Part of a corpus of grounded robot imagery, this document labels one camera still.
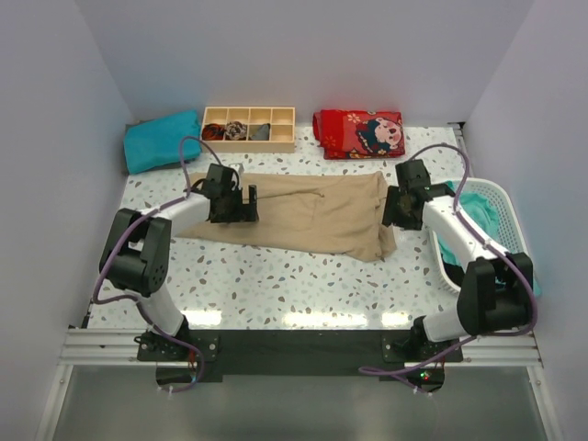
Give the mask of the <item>beige t shirt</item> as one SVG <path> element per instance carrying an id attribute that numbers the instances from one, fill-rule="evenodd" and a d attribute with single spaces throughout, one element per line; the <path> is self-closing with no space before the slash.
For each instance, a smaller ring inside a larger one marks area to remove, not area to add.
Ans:
<path id="1" fill-rule="evenodd" d="M 368 175 L 246 174 L 257 187 L 259 221 L 201 222 L 179 233 L 185 239 L 346 254 L 375 262 L 396 250 L 394 230 L 382 224 L 388 184 Z"/>

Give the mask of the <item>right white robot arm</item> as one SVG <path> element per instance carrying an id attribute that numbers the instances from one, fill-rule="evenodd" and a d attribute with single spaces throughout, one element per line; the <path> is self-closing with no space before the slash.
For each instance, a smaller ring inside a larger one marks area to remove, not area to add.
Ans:
<path id="1" fill-rule="evenodd" d="M 422 160 L 398 164 L 396 176 L 382 223 L 410 231 L 429 228 L 449 245 L 464 270 L 455 306 L 415 319 L 404 346 L 415 358 L 428 361 L 442 343 L 461 337 L 532 331 L 537 301 L 531 258 L 494 241 L 461 208 L 458 192 L 431 182 Z"/>

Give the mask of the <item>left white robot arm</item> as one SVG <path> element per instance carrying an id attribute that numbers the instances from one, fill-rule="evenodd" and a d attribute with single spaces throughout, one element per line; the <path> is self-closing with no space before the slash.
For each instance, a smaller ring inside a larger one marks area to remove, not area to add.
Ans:
<path id="1" fill-rule="evenodd" d="M 201 223 L 258 221 L 255 185 L 243 192 L 241 164 L 212 164 L 203 178 L 188 183 L 186 193 L 157 207 L 119 209 L 99 262 L 93 302 L 130 300 L 148 324 L 159 351 L 180 360 L 196 349 L 187 318 L 166 286 L 171 240 Z"/>

